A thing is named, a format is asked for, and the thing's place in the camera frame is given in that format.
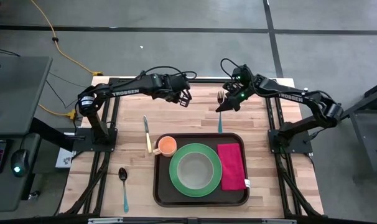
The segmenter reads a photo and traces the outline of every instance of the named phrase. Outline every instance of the butter knife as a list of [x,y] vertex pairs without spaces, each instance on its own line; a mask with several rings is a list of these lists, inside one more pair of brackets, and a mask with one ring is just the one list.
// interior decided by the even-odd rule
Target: butter knife
[[143,120],[144,120],[144,129],[146,130],[147,150],[149,151],[149,153],[152,153],[150,134],[149,134],[149,124],[147,122],[146,115],[143,116]]

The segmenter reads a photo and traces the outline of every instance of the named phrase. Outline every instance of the pink napkin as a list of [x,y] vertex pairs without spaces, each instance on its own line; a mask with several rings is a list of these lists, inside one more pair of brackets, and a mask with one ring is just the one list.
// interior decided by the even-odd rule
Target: pink napkin
[[219,144],[218,155],[222,166],[221,189],[245,189],[244,165],[241,158],[240,145],[238,143]]

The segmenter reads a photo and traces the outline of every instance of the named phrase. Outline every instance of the spoon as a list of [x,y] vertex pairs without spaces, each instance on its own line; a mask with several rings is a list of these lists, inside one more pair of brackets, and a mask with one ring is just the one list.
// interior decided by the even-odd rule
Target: spoon
[[125,180],[128,178],[128,173],[126,172],[126,169],[124,169],[123,167],[119,168],[118,177],[120,180],[124,182],[124,212],[128,212],[129,205],[128,205],[128,200],[126,198],[126,187],[125,187]]

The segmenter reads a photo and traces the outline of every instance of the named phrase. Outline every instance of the butcher block tabletop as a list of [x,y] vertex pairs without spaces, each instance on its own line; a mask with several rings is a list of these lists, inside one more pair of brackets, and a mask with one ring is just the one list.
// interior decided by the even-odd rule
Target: butcher block tabletop
[[[92,85],[108,83],[109,78],[93,77]],[[281,85],[294,86],[291,78],[278,78]],[[118,138],[111,153],[108,167],[102,217],[198,217],[198,218],[282,218],[277,170],[274,156],[269,152],[267,131],[268,114],[264,98],[253,95],[242,102],[241,109],[222,112],[223,132],[236,133],[244,141],[248,179],[251,181],[248,201],[237,207],[164,208],[153,197],[154,155],[147,152],[143,116],[147,116],[152,142],[165,133],[217,133],[219,114],[217,92],[221,83],[192,83],[193,97],[188,108],[152,100],[146,95],[120,98],[116,128]],[[111,100],[107,121],[111,120],[114,99]],[[297,103],[281,100],[285,121],[302,119]],[[90,123],[83,119],[82,127]],[[60,206],[60,213],[67,211],[88,185],[93,152],[84,152],[72,162]],[[299,190],[319,213],[323,213],[314,169],[309,158],[293,154],[292,162]],[[123,183],[118,170],[128,172],[126,191],[129,212],[124,213]],[[93,191],[90,211],[95,207],[98,185]],[[287,190],[291,211],[294,211],[291,190]]]

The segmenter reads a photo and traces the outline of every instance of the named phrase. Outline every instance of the gray floor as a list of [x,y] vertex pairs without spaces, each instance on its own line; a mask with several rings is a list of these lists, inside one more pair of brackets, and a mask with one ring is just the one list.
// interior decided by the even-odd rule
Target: gray floor
[[[5,0],[0,24],[46,25],[28,0]],[[198,27],[267,29],[261,0],[37,0],[55,26]],[[377,30],[377,0],[269,0],[275,29]],[[229,57],[253,72],[275,77],[268,34],[161,32],[57,32],[63,50],[105,75],[137,75],[156,65],[195,70],[200,76],[223,76],[219,61]],[[51,32],[0,30],[0,48],[21,55],[54,58],[52,73],[80,85],[91,75],[58,54]],[[377,84],[377,35],[277,35],[284,77],[299,88],[325,90],[344,108]],[[49,75],[66,103],[82,88]],[[47,86],[40,103],[67,112]],[[302,107],[302,115],[310,112]],[[66,118],[41,110],[36,116],[55,127],[71,127]],[[355,184],[370,171],[366,153],[345,120],[312,141],[315,172],[325,214],[334,218],[377,222],[377,182]],[[44,174],[37,185],[43,198],[23,203],[0,219],[53,215],[65,183],[63,173]]]

